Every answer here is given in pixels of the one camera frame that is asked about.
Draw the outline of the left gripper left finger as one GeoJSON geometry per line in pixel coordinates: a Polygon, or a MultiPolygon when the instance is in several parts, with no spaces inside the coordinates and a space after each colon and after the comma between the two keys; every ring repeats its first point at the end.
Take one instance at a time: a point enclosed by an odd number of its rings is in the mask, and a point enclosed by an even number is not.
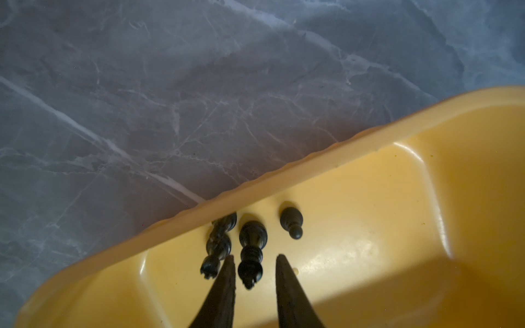
{"type": "Polygon", "coordinates": [[[234,256],[224,261],[200,311],[189,327],[233,327],[236,269],[234,256]]]}

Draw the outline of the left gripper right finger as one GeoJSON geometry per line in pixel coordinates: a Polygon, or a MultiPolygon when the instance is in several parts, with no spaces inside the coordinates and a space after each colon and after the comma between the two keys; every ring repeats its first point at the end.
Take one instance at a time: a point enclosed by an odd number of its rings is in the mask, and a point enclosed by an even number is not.
{"type": "Polygon", "coordinates": [[[325,327],[284,254],[276,258],[276,295],[279,327],[325,327]]]}

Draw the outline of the black chess rook piece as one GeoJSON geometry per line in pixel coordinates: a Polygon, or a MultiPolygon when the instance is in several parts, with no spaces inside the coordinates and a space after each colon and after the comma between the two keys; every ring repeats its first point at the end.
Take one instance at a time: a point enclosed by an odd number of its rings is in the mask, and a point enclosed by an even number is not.
{"type": "Polygon", "coordinates": [[[232,249],[232,243],[227,235],[237,224],[237,214],[231,213],[213,222],[213,229],[206,242],[207,257],[203,260],[200,273],[206,280],[215,279],[223,261],[232,249]]]}

